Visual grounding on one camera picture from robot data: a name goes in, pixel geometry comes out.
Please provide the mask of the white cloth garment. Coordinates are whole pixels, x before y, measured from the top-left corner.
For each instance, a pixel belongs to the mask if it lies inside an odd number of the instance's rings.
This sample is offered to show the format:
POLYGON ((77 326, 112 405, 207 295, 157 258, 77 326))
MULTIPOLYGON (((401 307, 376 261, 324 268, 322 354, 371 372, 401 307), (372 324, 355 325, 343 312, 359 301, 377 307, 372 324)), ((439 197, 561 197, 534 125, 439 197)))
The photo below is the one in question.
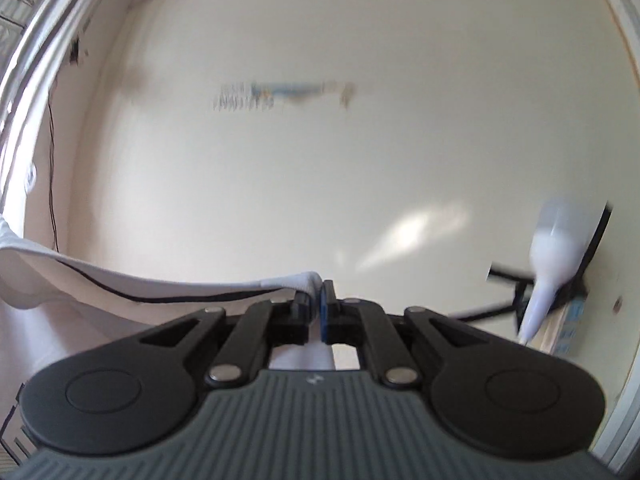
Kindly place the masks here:
POLYGON ((219 302, 244 310, 246 294, 292 289, 317 298, 303 272, 244 283, 179 283, 106 270, 20 237, 1 223, 1 376, 25 380, 46 365, 219 302))

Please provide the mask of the grey patterned curtain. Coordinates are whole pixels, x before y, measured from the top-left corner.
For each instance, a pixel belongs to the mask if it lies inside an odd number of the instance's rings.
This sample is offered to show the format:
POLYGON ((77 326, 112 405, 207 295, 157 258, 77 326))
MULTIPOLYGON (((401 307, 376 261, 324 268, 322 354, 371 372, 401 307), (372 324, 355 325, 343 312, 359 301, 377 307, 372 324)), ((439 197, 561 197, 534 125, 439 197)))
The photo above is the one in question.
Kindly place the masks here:
POLYGON ((1 200, 9 195, 23 130, 44 77, 96 0, 1 0, 1 200))

